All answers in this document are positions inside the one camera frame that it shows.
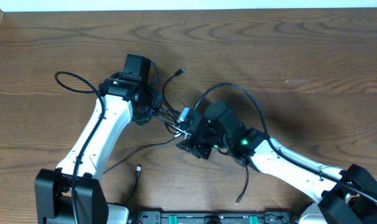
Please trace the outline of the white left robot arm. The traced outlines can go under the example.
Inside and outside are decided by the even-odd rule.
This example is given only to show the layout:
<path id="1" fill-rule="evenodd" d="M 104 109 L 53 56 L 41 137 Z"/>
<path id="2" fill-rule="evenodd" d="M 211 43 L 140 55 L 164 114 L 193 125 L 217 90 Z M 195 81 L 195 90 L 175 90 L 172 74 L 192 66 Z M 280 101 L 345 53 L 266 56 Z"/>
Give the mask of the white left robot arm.
<path id="1" fill-rule="evenodd" d="M 101 188 L 105 166 L 130 123 L 147 123 L 159 106 L 149 72 L 125 69 L 98 88 L 89 122 L 54 170 L 41 169 L 34 182 L 38 223 L 128 223 L 129 209 L 108 203 Z"/>

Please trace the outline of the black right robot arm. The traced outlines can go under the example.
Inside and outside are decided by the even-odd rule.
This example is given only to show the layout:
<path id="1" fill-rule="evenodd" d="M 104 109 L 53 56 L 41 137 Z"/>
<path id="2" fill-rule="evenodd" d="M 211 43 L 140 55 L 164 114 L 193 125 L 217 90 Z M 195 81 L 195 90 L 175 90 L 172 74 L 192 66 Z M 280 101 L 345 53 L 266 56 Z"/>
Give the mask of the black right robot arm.
<path id="1" fill-rule="evenodd" d="M 224 149 L 242 167 L 250 167 L 288 183 L 314 202 L 297 223 L 377 223 L 377 181 L 363 167 L 331 167 L 302 156 L 264 131 L 247 128 L 219 101 L 204 114 L 185 108 L 177 119 L 185 133 L 177 147 L 200 159 Z"/>

